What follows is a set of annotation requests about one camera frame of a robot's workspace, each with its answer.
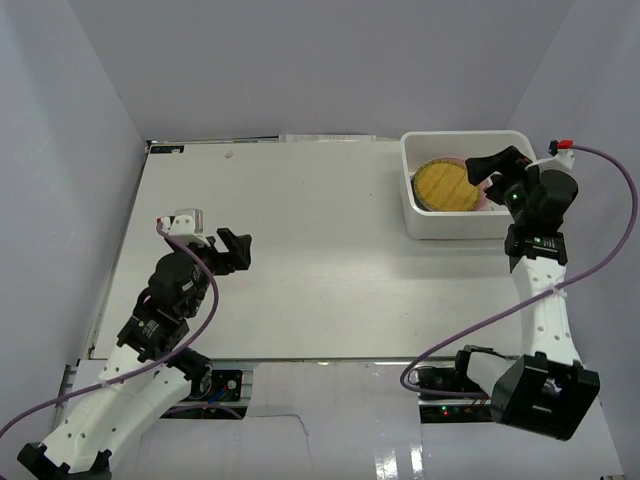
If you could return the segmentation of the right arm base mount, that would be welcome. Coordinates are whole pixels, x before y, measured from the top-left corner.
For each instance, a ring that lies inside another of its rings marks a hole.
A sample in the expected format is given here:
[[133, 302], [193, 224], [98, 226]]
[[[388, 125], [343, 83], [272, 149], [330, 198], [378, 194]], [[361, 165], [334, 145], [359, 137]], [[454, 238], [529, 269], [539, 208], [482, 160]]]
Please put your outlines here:
[[423, 366], [409, 374], [412, 386], [434, 390], [419, 394], [419, 413], [423, 425], [492, 423], [488, 399], [473, 398], [478, 386], [463, 380], [453, 367]]

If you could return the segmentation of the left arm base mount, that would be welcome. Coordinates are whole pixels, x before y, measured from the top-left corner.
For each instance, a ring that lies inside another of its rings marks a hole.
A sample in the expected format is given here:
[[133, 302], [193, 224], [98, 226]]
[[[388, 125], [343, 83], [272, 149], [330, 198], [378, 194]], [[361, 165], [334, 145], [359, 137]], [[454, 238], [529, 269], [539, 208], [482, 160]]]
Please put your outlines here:
[[198, 388], [177, 406], [169, 409], [163, 419], [181, 420], [242, 420], [247, 411], [243, 397], [242, 370], [212, 370]]

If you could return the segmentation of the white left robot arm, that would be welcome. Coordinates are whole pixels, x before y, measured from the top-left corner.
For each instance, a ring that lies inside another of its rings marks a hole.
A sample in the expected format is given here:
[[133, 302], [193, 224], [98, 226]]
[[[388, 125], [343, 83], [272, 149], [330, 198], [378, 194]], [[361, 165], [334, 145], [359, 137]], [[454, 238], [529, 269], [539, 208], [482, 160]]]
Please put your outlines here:
[[17, 455], [37, 479], [111, 478], [156, 420], [211, 391], [211, 360], [191, 348], [188, 321], [219, 292], [216, 277], [249, 269], [252, 238], [220, 228], [219, 251], [212, 237], [157, 231], [172, 251], [157, 261], [96, 382], [74, 392], [79, 401], [60, 425]]

